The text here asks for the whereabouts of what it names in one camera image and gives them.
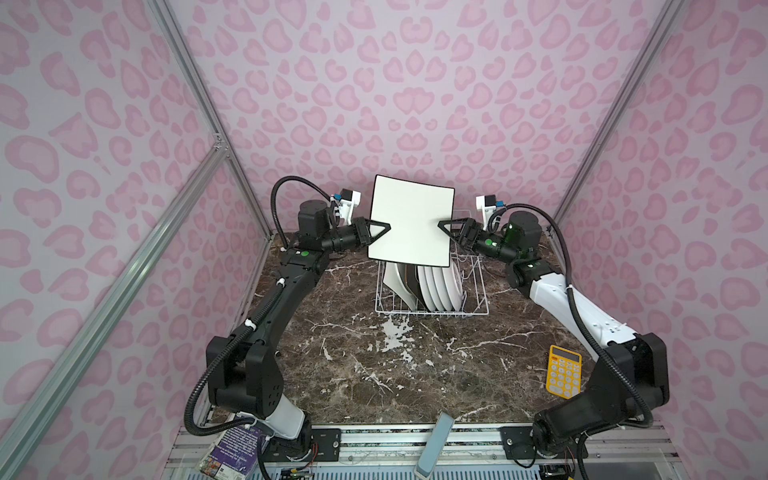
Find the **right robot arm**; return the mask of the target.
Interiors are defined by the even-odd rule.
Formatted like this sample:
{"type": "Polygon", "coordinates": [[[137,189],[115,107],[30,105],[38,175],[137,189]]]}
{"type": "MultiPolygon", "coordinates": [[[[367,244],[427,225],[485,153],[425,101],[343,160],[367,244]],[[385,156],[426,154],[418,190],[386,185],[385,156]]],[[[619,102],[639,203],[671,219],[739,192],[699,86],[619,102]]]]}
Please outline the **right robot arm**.
{"type": "Polygon", "coordinates": [[[618,427],[653,425],[654,409],[670,399],[667,347],[658,335],[636,332],[579,292],[568,253],[560,267],[540,256],[541,219],[563,244],[554,219],[522,203],[496,208],[485,223],[462,218],[441,220],[437,226],[460,249],[502,263],[510,287],[551,314],[594,356],[586,384],[537,413],[530,432],[534,453],[552,457],[572,452],[581,462],[588,438],[618,427]]]}

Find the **white square plate black rim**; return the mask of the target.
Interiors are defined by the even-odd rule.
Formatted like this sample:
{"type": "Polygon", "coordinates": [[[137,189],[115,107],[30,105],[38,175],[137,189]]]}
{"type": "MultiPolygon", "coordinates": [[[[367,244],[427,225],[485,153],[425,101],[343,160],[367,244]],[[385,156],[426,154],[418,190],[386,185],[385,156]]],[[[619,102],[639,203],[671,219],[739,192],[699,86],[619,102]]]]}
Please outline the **white square plate black rim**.
{"type": "Polygon", "coordinates": [[[400,180],[375,177],[370,220],[386,223],[390,229],[368,247],[374,260],[429,267],[450,263],[450,239],[438,223],[450,220],[455,190],[400,180]]]}

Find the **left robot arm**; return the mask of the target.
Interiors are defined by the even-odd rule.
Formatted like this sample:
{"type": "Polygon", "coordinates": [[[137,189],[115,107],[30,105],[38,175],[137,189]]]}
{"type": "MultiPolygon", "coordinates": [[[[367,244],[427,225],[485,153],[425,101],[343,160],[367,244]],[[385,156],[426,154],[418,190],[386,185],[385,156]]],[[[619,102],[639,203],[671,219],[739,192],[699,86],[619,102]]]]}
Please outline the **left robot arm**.
{"type": "Polygon", "coordinates": [[[299,230],[286,246],[277,280],[244,322],[206,348],[206,370],[184,412],[188,433],[208,436],[235,427],[255,428],[285,455],[311,448],[307,414],[284,394],[277,363],[280,339],[303,300],[317,286],[332,254],[367,247],[391,227],[356,217],[345,226],[329,201],[301,204],[299,230]]]}

